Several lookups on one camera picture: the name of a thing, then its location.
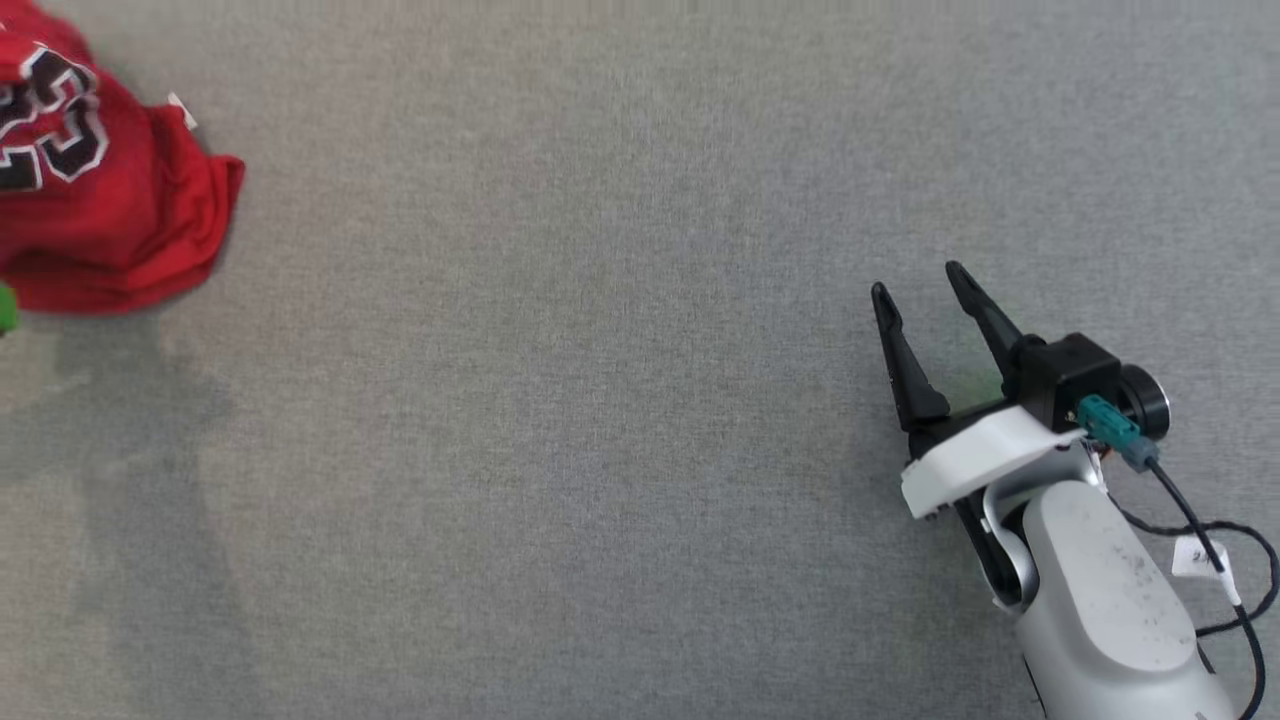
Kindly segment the red jersey with white trim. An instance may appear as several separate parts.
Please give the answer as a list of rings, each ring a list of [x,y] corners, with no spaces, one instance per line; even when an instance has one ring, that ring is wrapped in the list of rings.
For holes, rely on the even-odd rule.
[[[202,284],[244,179],[186,108],[148,105],[35,0],[0,0],[0,284],[29,313],[111,315]]]

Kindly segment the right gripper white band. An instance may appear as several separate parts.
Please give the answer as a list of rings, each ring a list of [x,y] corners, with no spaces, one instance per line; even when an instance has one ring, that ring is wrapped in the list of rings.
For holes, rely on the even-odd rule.
[[[961,263],[946,263],[961,310],[979,328],[1006,398],[1019,393],[1023,333]],[[923,370],[904,333],[901,313],[884,283],[872,286],[872,306],[901,430],[910,433],[950,416],[947,398]],[[1088,443],[1082,429],[1062,434],[1024,407],[989,414],[909,462],[901,493],[913,518],[954,509],[980,560],[998,606],[1027,606],[1039,575],[1027,542],[1006,520],[1051,486],[1088,480]]]

